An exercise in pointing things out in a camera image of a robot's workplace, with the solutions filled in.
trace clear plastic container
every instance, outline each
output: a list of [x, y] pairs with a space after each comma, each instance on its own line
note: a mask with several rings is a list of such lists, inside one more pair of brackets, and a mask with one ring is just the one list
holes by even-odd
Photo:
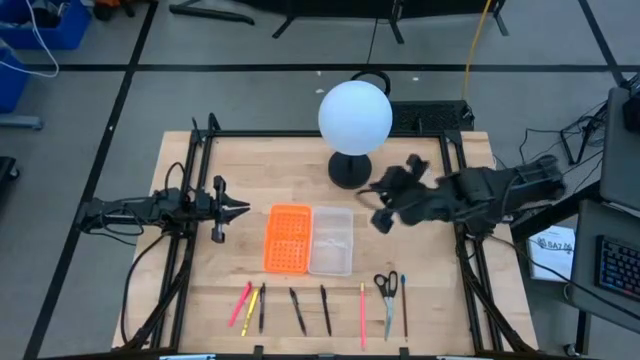
[[353, 211], [314, 207], [309, 273], [351, 275], [353, 263]]

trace gray floor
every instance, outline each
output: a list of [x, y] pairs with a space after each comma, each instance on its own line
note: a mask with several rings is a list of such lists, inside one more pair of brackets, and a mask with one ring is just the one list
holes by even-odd
[[[282, 17], [222, 3], [256, 18], [257, 25], [174, 16], [162, 3], [151, 27], [142, 64], [327, 64], [364, 63], [374, 28], [370, 20], [300, 19], [279, 40]], [[635, 0], [590, 0], [618, 63], [640, 64], [637, 36], [629, 30], [640, 9]], [[55, 52], [65, 64], [127, 64], [147, 5], [138, 16], [94, 21], [75, 52]], [[509, 0], [503, 12], [511, 32], [502, 37], [493, 20], [478, 45], [481, 64], [602, 65], [605, 60], [574, 0]], [[378, 24], [373, 63], [463, 64], [478, 16], [402, 21], [407, 43], [397, 45], [387, 24]], [[45, 63], [38, 52], [20, 52]], [[453, 100], [461, 72], [389, 72], [392, 100]], [[63, 72], [32, 79], [19, 114], [39, 115], [40, 132], [0, 129], [0, 154], [18, 159], [23, 176], [0, 210], [0, 357], [22, 356], [83, 191], [124, 73]], [[95, 195], [135, 196], [148, 191], [161, 136], [201, 124], [216, 113], [225, 129], [316, 129], [319, 90], [347, 80], [351, 72], [137, 72], [115, 129]], [[469, 102], [476, 129], [488, 131], [495, 154], [519, 163], [526, 127], [560, 129], [606, 98], [614, 86], [602, 73], [473, 73]], [[558, 141], [531, 134], [525, 157]], [[577, 137], [572, 145], [577, 146]], [[597, 149], [588, 149], [587, 156]], [[567, 168], [559, 146], [550, 151]], [[567, 176], [573, 189], [597, 159]], [[119, 311], [133, 249], [82, 236], [41, 356], [107, 351]], [[577, 311], [561, 290], [526, 279], [540, 347], [559, 353], [572, 342]], [[594, 320], [592, 351], [605, 359], [632, 358], [640, 337]]]

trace floor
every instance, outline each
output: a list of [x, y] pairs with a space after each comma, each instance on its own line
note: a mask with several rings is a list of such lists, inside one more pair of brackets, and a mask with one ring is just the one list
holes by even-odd
[[[366, 63], [392, 70], [392, 100], [459, 99], [479, 19], [403, 20], [404, 45], [385, 21], [297, 19], [274, 40], [282, 16], [212, 3], [257, 24], [172, 15], [166, 2], [136, 5], [132, 19], [120, 13], [109, 23], [93, 21], [80, 49], [54, 52], [60, 75], [32, 78], [22, 97], [16, 113], [41, 116], [45, 128], [0, 129], [0, 154], [16, 157], [23, 174], [0, 209], [3, 359], [24, 354], [83, 192], [106, 199], [146, 193], [164, 131], [190, 129], [192, 116], [204, 124], [210, 111], [225, 129], [317, 129], [323, 92]], [[612, 71], [640, 70], [640, 38], [630, 30], [639, 11], [636, 0], [508, 0], [508, 37], [488, 19], [469, 103], [476, 129], [489, 132], [501, 161], [520, 162], [526, 127], [560, 129], [606, 99]], [[18, 54], [51, 69], [42, 52]], [[557, 141], [556, 134], [530, 134], [524, 156]], [[549, 152], [568, 168], [560, 146]], [[597, 160], [567, 176], [570, 191]], [[40, 356], [108, 351], [132, 256], [130, 247], [80, 237]], [[523, 275], [540, 348], [559, 354], [574, 340], [577, 311], [563, 304], [561, 289]], [[638, 335], [594, 320], [593, 357], [638, 351]]]

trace scissors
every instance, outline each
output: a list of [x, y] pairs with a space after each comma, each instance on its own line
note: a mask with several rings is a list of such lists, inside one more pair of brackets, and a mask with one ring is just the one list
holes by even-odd
[[384, 304], [387, 306], [387, 319], [384, 327], [384, 341], [389, 338], [389, 332], [391, 331], [391, 320], [393, 320], [393, 298], [396, 296], [396, 290], [398, 290], [398, 273], [395, 271], [389, 272], [389, 276], [377, 274], [373, 277], [373, 282], [376, 283]]

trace yellow pencil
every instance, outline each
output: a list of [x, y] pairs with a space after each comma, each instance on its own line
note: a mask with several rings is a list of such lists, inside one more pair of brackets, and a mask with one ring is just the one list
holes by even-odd
[[249, 304], [249, 311], [247, 311], [247, 318], [244, 319], [244, 326], [242, 327], [242, 336], [247, 335], [247, 329], [249, 329], [249, 321], [251, 321], [251, 315], [253, 315], [253, 308], [256, 307], [256, 300], [258, 300], [258, 293], [260, 289], [255, 289], [253, 295], [251, 295], [251, 303]]

